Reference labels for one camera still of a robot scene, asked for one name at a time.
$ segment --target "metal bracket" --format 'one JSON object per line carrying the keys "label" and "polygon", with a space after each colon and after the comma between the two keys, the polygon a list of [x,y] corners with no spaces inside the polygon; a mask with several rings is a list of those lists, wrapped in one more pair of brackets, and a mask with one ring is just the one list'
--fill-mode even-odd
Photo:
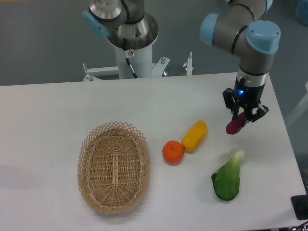
{"label": "metal bracket", "polygon": [[183,64],[183,69],[184,69],[184,71],[187,71],[187,75],[188,76],[191,76],[192,75],[192,72],[193,72],[193,70],[194,70],[194,68],[193,68],[193,58],[192,58],[192,54],[193,54],[193,52],[191,51],[191,52],[189,52],[189,56],[188,56],[188,59],[187,59],[187,62],[185,62],[184,64]]}
{"label": "metal bracket", "polygon": [[167,67],[168,63],[170,62],[170,59],[166,57],[161,57],[160,60],[154,64],[154,67],[152,69],[152,77],[161,77],[161,76],[167,76],[167,72],[165,71],[165,68]]}
{"label": "metal bracket", "polygon": [[[165,68],[167,67],[169,62],[170,62],[170,59],[163,56],[158,61],[158,63],[156,64],[153,63],[152,64],[152,77],[167,76],[167,72],[165,71]],[[117,66],[87,69],[86,64],[83,63],[83,69],[86,75],[83,78],[83,81],[102,80],[102,79],[96,78],[95,76],[108,76],[108,75],[119,74],[119,70]]]}
{"label": "metal bracket", "polygon": [[305,84],[307,93],[306,95],[298,102],[294,109],[286,117],[284,123],[287,128],[290,128],[293,123],[295,123],[298,118],[308,109],[308,82]]}

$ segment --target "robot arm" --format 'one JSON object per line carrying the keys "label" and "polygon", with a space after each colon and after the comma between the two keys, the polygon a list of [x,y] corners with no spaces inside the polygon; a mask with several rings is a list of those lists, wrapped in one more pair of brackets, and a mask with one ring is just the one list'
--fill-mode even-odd
{"label": "robot arm", "polygon": [[144,0],[89,0],[83,18],[96,36],[107,37],[115,48],[120,79],[152,76],[158,25],[144,12]]}
{"label": "robot arm", "polygon": [[229,0],[228,4],[231,9],[224,16],[211,13],[204,19],[200,37],[241,58],[234,89],[226,89],[223,97],[233,114],[232,121],[239,118],[243,108],[242,128],[269,110],[260,99],[281,32],[273,22],[258,20],[270,8],[270,0]]}

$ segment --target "mounting bolt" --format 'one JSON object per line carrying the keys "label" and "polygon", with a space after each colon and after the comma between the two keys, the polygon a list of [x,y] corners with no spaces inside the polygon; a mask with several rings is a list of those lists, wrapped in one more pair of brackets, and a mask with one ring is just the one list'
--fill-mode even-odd
{"label": "mounting bolt", "polygon": [[167,77],[168,76],[168,72],[166,70],[164,70],[162,77]]}
{"label": "mounting bolt", "polygon": [[163,56],[163,57],[161,58],[161,61],[162,61],[162,64],[165,64],[166,57]]}
{"label": "mounting bolt", "polygon": [[183,64],[184,71],[187,71],[187,62]]}
{"label": "mounting bolt", "polygon": [[129,55],[129,57],[134,56],[134,51],[133,51],[133,50],[129,50],[129,51],[128,51],[128,55]]}

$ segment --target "blue joint cap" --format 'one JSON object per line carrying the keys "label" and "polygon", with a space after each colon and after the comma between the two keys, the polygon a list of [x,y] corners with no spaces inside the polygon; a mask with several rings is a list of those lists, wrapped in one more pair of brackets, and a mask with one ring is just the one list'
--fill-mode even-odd
{"label": "blue joint cap", "polygon": [[273,4],[273,0],[266,0],[266,12],[270,9]]}
{"label": "blue joint cap", "polygon": [[280,28],[271,21],[254,21],[246,30],[249,45],[262,54],[274,54],[279,47]]}
{"label": "blue joint cap", "polygon": [[109,32],[105,29],[105,27],[100,24],[92,14],[88,11],[84,11],[82,13],[83,20],[90,31],[93,32],[99,38],[105,38],[109,35]]}
{"label": "blue joint cap", "polygon": [[200,39],[210,46],[213,46],[214,30],[218,16],[219,14],[217,13],[210,13],[201,23]]}

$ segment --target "yellow bell pepper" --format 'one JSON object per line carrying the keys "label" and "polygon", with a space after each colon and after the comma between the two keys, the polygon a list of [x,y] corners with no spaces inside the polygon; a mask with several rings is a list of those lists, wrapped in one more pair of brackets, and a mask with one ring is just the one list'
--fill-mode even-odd
{"label": "yellow bell pepper", "polygon": [[193,152],[203,141],[207,133],[206,123],[199,120],[183,137],[181,144],[184,150]]}

